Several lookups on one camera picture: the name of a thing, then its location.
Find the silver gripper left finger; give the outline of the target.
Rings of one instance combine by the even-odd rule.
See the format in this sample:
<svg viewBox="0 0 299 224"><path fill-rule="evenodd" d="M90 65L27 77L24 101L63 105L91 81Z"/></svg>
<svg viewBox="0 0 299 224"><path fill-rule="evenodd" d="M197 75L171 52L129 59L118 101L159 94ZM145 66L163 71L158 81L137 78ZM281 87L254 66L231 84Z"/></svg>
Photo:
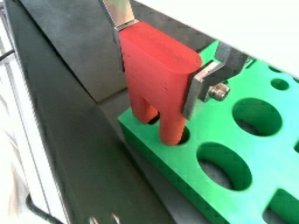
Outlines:
<svg viewBox="0 0 299 224"><path fill-rule="evenodd" d="M107 19L114 28L114 38L119 43L119 33L137 22L130 0L99 0Z"/></svg>

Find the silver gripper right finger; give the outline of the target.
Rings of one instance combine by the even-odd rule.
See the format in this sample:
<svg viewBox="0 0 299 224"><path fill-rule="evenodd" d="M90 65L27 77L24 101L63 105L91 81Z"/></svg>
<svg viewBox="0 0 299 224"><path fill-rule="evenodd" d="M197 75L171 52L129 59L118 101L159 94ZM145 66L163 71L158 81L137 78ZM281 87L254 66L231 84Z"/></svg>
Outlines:
<svg viewBox="0 0 299 224"><path fill-rule="evenodd" d="M197 100L206 102L210 98L223 101L230 87L223 81L238 75L249 60L249 55L223 42L219 42L213 59L191 76L182 114L191 119Z"/></svg>

